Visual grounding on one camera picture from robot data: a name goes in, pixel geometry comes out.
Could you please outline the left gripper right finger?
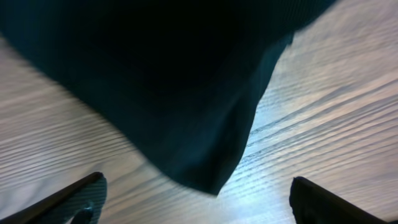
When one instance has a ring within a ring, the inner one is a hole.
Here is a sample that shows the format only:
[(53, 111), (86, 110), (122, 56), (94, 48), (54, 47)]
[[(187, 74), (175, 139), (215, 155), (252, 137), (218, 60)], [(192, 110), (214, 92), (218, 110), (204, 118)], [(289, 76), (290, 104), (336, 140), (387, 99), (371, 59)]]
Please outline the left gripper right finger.
[(304, 177), (295, 177), (289, 204), (297, 224), (397, 224), (358, 208)]

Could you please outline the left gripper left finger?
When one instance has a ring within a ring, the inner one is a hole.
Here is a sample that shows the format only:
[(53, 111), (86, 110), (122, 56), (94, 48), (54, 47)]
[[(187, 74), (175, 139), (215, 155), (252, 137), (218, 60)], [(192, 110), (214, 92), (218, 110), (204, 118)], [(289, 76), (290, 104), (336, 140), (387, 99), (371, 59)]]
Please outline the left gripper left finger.
[(107, 197), (107, 180), (94, 172), (1, 220), (1, 224), (97, 224)]

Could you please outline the black t-shirt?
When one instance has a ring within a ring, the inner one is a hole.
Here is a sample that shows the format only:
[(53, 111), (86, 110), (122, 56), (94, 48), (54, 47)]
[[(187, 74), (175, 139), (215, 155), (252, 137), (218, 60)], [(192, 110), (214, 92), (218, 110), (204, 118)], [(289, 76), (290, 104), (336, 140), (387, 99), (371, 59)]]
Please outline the black t-shirt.
[(175, 182), (217, 195), (274, 67), (331, 1), (1, 2), (1, 33)]

